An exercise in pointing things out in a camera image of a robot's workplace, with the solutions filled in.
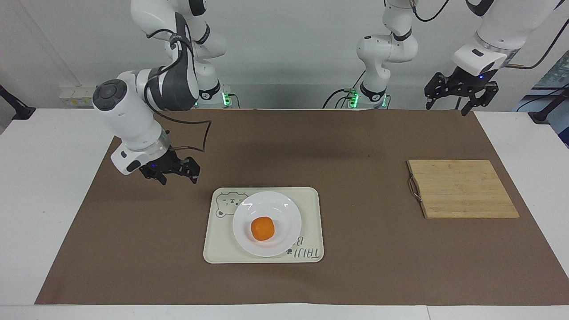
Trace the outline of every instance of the orange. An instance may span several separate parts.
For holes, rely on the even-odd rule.
[[[259,241],[265,241],[275,235],[275,225],[269,217],[260,217],[251,223],[251,233]]]

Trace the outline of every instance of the white table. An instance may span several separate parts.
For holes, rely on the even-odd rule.
[[[476,116],[567,273],[569,150],[527,114]],[[38,109],[0,135],[0,319],[569,319],[569,306],[33,306],[111,139],[74,109]]]

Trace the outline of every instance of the white wall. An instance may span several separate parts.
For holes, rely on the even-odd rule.
[[[422,1],[419,13],[429,17],[442,3]],[[87,86],[125,70],[168,63],[160,41],[147,40],[131,20],[129,4],[129,0],[1,0],[0,83],[29,105],[62,107],[58,87],[73,84],[73,77],[61,71],[61,62]],[[209,24],[229,44],[227,55],[213,62],[244,107],[320,107],[329,92],[351,86],[363,70],[355,50],[358,39],[387,33],[380,0],[209,0],[208,4]],[[533,64],[568,15],[569,4],[560,7],[532,34],[514,62]],[[415,21],[417,58],[389,64],[391,107],[423,109],[424,85],[435,72],[452,71],[452,53],[479,24],[480,18],[463,0],[451,1],[433,22]],[[38,42],[41,36],[34,26],[55,48],[60,64],[48,52],[49,45]],[[501,90],[487,110],[511,110],[567,47],[565,34],[540,67],[500,71],[495,79]],[[453,108],[455,101],[438,101],[435,109]]]

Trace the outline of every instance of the black cable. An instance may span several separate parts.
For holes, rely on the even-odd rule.
[[[167,29],[160,29],[160,30],[155,31],[155,32],[153,32],[152,34],[150,34],[150,37],[149,37],[149,38],[151,38],[151,37],[154,36],[155,34],[157,34],[157,33],[159,33],[159,32],[162,32],[162,31],[171,32],[170,30],[167,30]],[[186,46],[188,45],[186,42],[182,41],[181,39],[177,39],[176,42],[179,42],[180,44],[185,44]],[[156,78],[158,78],[158,77],[161,76],[161,75],[163,75],[163,74],[166,73],[168,70],[171,70],[171,69],[172,69],[173,67],[175,67],[178,63],[180,63],[181,60],[182,60],[182,54],[179,54],[178,57],[176,58],[176,61],[174,61],[172,64],[170,64],[170,65],[169,65],[168,67],[166,67],[166,68],[163,68],[163,69],[161,68],[154,76],[150,77],[150,78],[146,81],[146,84],[145,84],[145,86],[144,86],[144,100],[145,100],[146,105],[148,105],[148,107],[149,107],[154,113],[156,113],[157,115],[161,116],[162,118],[164,118],[164,119],[166,119],[166,120],[169,120],[169,121],[172,121],[172,122],[176,122],[176,123],[179,123],[179,124],[187,124],[187,125],[201,125],[201,124],[207,124],[208,127],[207,127],[207,129],[205,130],[204,140],[203,140],[201,149],[199,149],[199,148],[197,148],[197,147],[192,147],[192,146],[187,146],[187,148],[186,148],[186,149],[196,150],[196,151],[199,151],[199,152],[205,152],[205,144],[206,144],[207,139],[208,139],[209,129],[211,128],[211,125],[212,125],[212,121],[211,121],[211,120],[205,120],[205,121],[183,121],[183,120],[178,120],[178,119],[175,119],[175,118],[171,118],[171,117],[166,116],[165,114],[161,113],[160,111],[156,110],[156,109],[152,106],[152,104],[149,102],[149,100],[148,100],[148,89],[149,89],[149,87],[150,87],[150,81],[151,81],[151,80],[154,80],[154,79],[156,79]]]
[[[169,32],[170,34],[174,34],[174,32],[173,32],[172,30],[170,30],[170,29],[158,29],[158,30],[152,32],[151,34],[147,34],[146,37],[147,37],[148,39],[150,39],[150,38],[152,38],[153,36],[159,34],[160,32]]]
[[[228,97],[235,97],[237,99],[237,107],[241,109],[241,104],[239,103],[239,97],[235,93],[230,93],[227,95]]]
[[[547,48],[547,51],[543,54],[541,59],[536,62],[536,64],[532,65],[531,67],[526,67],[524,65],[519,65],[519,64],[508,64],[508,65],[506,65],[505,68],[531,70],[531,69],[537,67],[538,65],[540,65],[541,62],[543,62],[545,60],[545,57],[547,57],[547,55],[549,54],[551,49],[553,49],[553,46],[555,45],[555,43],[557,42],[557,40],[559,39],[559,37],[561,36],[563,31],[565,31],[565,28],[567,28],[568,24],[569,24],[569,19],[567,19],[567,21],[565,21],[565,24],[563,25],[563,27],[561,27],[561,30],[559,30],[559,32],[557,33],[557,36],[555,37],[555,39],[553,39],[553,42],[549,45],[549,48]]]
[[[559,3],[555,6],[555,9],[559,8],[560,5],[562,5],[565,2],[565,0],[561,0],[559,1]]]
[[[326,105],[328,104],[328,102],[330,102],[330,100],[332,100],[332,98],[337,95],[340,92],[344,92],[344,89],[339,89],[334,91],[327,99],[326,102],[324,102],[324,105],[322,106],[322,109],[326,109]]]
[[[198,149],[198,148],[196,148],[196,147],[192,147],[192,146],[179,146],[179,147],[172,147],[172,148],[170,148],[169,150],[172,150],[172,151],[180,151],[180,150],[196,150],[196,151],[199,151],[199,152],[203,152],[203,151],[201,151],[201,149]]]
[[[346,102],[347,99],[348,99],[347,97],[339,98],[338,101],[336,102],[336,105],[334,106],[334,109],[337,109],[337,108],[338,108],[338,105],[340,104],[340,101],[344,100],[344,102]]]
[[[356,80],[356,83],[354,83],[354,85],[352,86],[352,89],[354,89],[357,86],[357,83],[360,82],[361,78],[364,76],[365,74],[365,70],[361,73],[360,77]],[[340,107],[340,109],[344,109],[344,104],[346,103],[348,97],[349,97],[349,92],[346,95],[346,100],[344,100],[344,102],[342,102],[342,106]]]
[[[564,85],[564,86],[562,86],[561,88],[559,88],[559,89],[557,89],[557,90],[555,90],[555,91],[553,91],[553,92],[551,92],[551,93],[545,95],[545,96],[537,97],[537,98],[535,98],[535,99],[533,99],[533,100],[530,100],[530,101],[528,101],[528,102],[522,104],[521,106],[519,106],[518,109],[516,110],[516,112],[519,112],[519,110],[520,110],[521,108],[527,106],[528,104],[530,104],[530,103],[532,103],[532,102],[534,102],[534,101],[538,101],[539,99],[547,98],[547,97],[553,95],[554,93],[557,93],[557,92],[559,92],[559,91],[561,91],[561,90],[567,89],[567,87],[569,87],[569,83],[566,84],[566,85]]]
[[[419,17],[419,15],[417,14],[417,7],[416,7],[414,4],[411,6],[411,9],[413,10],[413,13],[415,14],[415,17],[417,17],[417,19],[419,19],[419,21],[421,21],[421,22],[430,22],[430,21],[433,21],[436,17],[438,17],[441,12],[443,12],[444,8],[447,6],[447,4],[448,4],[449,1],[450,1],[450,0],[446,0],[446,1],[444,2],[443,6],[439,9],[439,12],[437,12],[437,13],[436,13],[434,16],[432,16],[430,19],[423,19],[423,18]]]

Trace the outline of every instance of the cutting board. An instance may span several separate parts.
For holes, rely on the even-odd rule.
[[[486,160],[409,160],[409,186],[427,219],[519,218]]]

